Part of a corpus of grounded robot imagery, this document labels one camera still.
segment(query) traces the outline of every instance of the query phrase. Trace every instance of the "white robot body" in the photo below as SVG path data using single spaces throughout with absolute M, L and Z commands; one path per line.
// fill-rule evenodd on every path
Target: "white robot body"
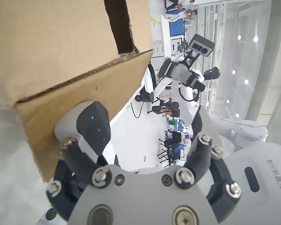
M 224 162 L 241 187 L 242 197 L 221 224 L 281 224 L 281 146 L 251 145 L 225 157 Z M 207 196 L 213 185 L 210 171 L 198 185 Z

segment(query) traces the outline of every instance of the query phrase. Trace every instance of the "person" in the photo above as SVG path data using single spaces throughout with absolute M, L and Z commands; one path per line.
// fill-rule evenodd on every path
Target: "person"
M 176 22 L 177 20 L 184 18 L 189 20 L 196 19 L 197 14 L 198 11 L 195 9 L 191 13 L 187 11 L 182 11 L 179 14 L 165 14 L 164 17 L 168 20 L 168 22 Z
M 195 0 L 168 0 L 170 2 L 172 2 L 173 4 L 166 7 L 166 10 L 169 11 L 170 9 L 173 9 L 175 7 L 177 7 L 178 10 L 182 10 L 182 7 L 185 5 L 189 5 L 191 3 L 194 3 Z

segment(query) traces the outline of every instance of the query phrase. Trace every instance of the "hex bolt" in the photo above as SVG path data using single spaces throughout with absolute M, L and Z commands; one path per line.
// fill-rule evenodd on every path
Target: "hex bolt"
M 67 136 L 62 140 L 60 148 L 67 149 L 73 142 L 76 142 L 76 138 L 73 136 Z
M 106 185 L 108 168 L 102 166 L 97 168 L 92 175 L 92 183 L 96 187 L 104 187 Z
M 213 151 L 214 153 L 216 153 L 216 154 L 222 153 L 221 147 L 220 147 L 220 146 L 217 146 L 217 145 L 212 148 L 212 151 Z
M 222 157 L 223 157 L 223 148 L 218 145 L 214 145 L 211 151 L 211 158 L 215 160 L 219 160 Z
M 241 196 L 241 188 L 236 182 L 230 185 L 226 184 L 226 191 L 233 198 L 238 199 Z
M 96 174 L 96 181 L 100 183 L 103 182 L 104 180 L 106 180 L 106 173 L 103 170 L 100 170 Z
M 60 181 L 54 180 L 50 184 L 48 184 L 47 192 L 51 194 L 51 197 L 56 197 L 61 191 L 61 186 L 62 185 Z
M 210 137 L 208 135 L 202 135 L 201 136 L 201 140 L 204 142 L 204 143 L 209 143 L 210 142 Z
M 181 186 L 183 183 L 190 183 L 192 185 L 195 182 L 194 174 L 186 167 L 180 168 L 176 172 L 175 178 L 179 186 Z

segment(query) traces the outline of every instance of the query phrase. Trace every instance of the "floor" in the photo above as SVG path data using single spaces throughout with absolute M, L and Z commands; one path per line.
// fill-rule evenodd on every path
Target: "floor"
M 162 0 L 150 0 L 151 17 L 159 20 Z M 161 39 L 160 25 L 152 23 L 153 39 Z M 136 116 L 142 102 L 133 101 Z M 158 164 L 159 138 L 164 137 L 165 117 L 147 114 L 151 104 L 144 104 L 136 119 L 131 107 L 113 125 L 112 143 L 119 164 L 127 171 L 155 167 Z M 42 182 L 34 164 L 16 111 L 0 111 L 0 225 L 33 225 L 49 207 Z

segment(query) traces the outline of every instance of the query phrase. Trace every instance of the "white shirt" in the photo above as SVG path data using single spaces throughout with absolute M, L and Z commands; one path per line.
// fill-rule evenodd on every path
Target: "white shirt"
M 191 4 L 189 1 L 190 0 L 179 0 L 178 4 L 182 4 L 183 6 L 188 6 Z

